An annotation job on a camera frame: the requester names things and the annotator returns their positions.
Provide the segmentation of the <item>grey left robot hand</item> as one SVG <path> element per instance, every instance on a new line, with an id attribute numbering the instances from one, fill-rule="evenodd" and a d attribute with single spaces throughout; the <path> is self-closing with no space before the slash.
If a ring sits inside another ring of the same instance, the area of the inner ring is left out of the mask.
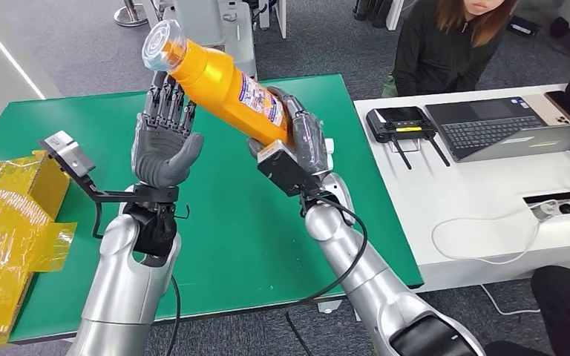
<path id="1" fill-rule="evenodd" d="M 181 85 L 157 71 L 137 114 L 131 168 L 138 180 L 155 188 L 184 182 L 203 148 L 203 135 L 193 130 L 196 104 L 185 102 Z"/>

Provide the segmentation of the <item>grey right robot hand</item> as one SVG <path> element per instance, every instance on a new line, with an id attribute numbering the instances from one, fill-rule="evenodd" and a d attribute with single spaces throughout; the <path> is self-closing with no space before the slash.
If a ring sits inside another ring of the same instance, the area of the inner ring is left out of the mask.
<path id="1" fill-rule="evenodd" d="M 258 85 L 248 85 L 239 99 L 275 129 L 259 130 L 267 137 L 264 142 L 247 139 L 251 155 L 268 178 L 301 182 L 331 170 L 321 122 L 301 100 L 278 87 Z"/>

